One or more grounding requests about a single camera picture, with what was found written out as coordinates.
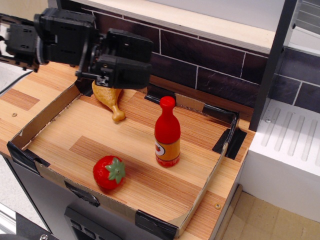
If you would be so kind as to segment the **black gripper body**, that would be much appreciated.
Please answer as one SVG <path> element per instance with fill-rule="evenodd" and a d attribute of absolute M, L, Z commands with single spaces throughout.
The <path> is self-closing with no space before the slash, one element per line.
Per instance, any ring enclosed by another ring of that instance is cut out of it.
<path fill-rule="evenodd" d="M 78 80 L 98 80 L 94 64 L 107 37 L 96 29 L 96 17 L 71 10 L 47 8 L 34 16 L 37 33 L 36 57 L 41 65 L 49 62 L 78 66 Z"/>

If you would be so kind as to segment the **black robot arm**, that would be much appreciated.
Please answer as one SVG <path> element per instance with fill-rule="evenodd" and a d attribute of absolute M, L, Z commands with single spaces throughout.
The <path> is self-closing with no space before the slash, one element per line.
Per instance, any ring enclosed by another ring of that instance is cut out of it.
<path fill-rule="evenodd" d="M 115 89 L 143 89 L 150 81 L 153 42 L 128 31 L 96 29 L 95 16 L 47 8 L 27 20 L 1 14 L 8 25 L 1 41 L 3 63 L 37 72 L 50 62 L 76 66 L 75 85 L 82 92 L 91 84 Z"/>

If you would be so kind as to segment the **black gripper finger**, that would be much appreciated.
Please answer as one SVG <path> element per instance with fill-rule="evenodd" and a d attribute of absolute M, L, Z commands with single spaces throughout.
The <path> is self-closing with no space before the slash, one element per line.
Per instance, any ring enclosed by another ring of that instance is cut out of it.
<path fill-rule="evenodd" d="M 102 54 L 91 66 L 88 77 L 97 86 L 114 89 L 143 89 L 150 81 L 149 63 Z"/>
<path fill-rule="evenodd" d="M 146 37 L 110 28 L 102 41 L 102 53 L 149 63 L 153 51 L 153 42 Z"/>

